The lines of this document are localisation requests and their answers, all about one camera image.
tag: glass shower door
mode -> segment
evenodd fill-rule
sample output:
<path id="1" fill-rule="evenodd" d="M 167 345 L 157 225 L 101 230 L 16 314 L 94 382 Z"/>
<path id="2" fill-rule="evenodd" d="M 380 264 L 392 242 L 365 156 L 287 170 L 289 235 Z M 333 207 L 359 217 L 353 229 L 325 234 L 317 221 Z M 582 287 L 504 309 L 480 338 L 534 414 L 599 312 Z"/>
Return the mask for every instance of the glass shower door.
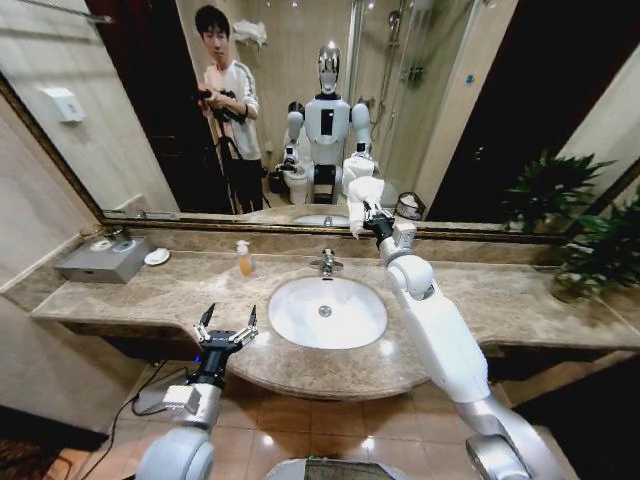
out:
<path id="1" fill-rule="evenodd" d="M 415 0 L 376 155 L 386 182 L 383 204 L 415 188 L 474 0 Z"/>

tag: shower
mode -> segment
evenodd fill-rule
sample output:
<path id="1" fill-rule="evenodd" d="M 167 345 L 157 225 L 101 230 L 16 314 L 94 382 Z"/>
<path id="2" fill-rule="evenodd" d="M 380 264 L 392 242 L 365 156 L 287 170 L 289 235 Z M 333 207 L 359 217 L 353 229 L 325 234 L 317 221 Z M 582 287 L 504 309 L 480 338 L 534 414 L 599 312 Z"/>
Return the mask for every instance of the shower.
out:
<path id="1" fill-rule="evenodd" d="M 393 70 L 393 61 L 396 56 L 396 50 L 400 46 L 400 26 L 402 24 L 402 16 L 405 11 L 406 0 L 400 0 L 398 8 L 389 12 L 389 37 L 386 45 L 386 53 L 384 60 L 384 71 L 382 75 L 382 84 L 380 85 L 380 95 L 378 96 L 378 109 L 376 110 L 375 120 L 371 122 L 371 137 L 377 140 L 379 134 L 379 125 L 384 116 L 387 104 L 387 92 L 389 90 L 389 80 Z"/>

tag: green plant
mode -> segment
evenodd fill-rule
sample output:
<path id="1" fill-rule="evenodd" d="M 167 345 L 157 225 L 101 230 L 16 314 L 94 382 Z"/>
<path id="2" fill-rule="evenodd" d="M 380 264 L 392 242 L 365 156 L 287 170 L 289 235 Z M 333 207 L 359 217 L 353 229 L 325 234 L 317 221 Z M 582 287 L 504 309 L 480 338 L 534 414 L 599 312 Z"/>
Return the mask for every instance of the green plant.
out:
<path id="1" fill-rule="evenodd" d="M 571 254 L 563 271 L 598 287 L 640 285 L 640 187 L 631 202 L 612 206 L 609 218 L 584 215 L 579 221 L 584 231 L 567 245 Z"/>
<path id="2" fill-rule="evenodd" d="M 593 163 L 594 155 L 552 158 L 544 151 L 528 164 L 518 182 L 506 191 L 502 205 L 510 222 L 522 223 L 524 233 L 532 233 L 540 222 L 552 217 L 571 218 L 575 207 L 588 205 L 592 195 L 585 191 L 589 181 L 609 162 Z"/>

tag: toilet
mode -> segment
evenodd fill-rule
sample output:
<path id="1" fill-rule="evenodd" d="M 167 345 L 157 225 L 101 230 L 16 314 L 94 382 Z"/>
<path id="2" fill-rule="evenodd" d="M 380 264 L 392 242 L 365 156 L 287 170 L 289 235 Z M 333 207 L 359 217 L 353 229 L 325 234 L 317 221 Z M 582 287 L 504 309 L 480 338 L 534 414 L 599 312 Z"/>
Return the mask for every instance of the toilet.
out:
<path id="1" fill-rule="evenodd" d="M 294 205 L 304 205 L 307 202 L 309 193 L 309 182 L 307 181 L 307 169 L 299 166 L 297 172 L 285 171 L 284 183 L 289 187 L 289 201 Z"/>

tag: white sweatshirt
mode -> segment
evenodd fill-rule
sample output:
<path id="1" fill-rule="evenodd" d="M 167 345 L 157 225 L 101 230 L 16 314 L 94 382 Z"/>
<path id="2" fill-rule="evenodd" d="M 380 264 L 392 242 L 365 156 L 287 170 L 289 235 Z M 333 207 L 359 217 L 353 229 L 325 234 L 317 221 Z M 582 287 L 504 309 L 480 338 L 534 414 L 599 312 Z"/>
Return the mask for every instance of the white sweatshirt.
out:
<path id="1" fill-rule="evenodd" d="M 260 105 L 256 95 L 256 81 L 251 74 L 251 70 L 245 64 L 233 60 L 227 69 L 223 71 L 219 71 L 215 65 L 211 65 L 204 72 L 204 81 L 219 90 L 231 90 L 238 102 L 246 103 L 253 107 L 256 113 L 259 112 Z M 233 138 L 242 158 L 244 160 L 260 160 L 262 155 L 260 153 L 255 120 L 247 117 L 244 124 L 231 121 L 230 126 L 231 129 L 225 128 L 225 134 Z"/>

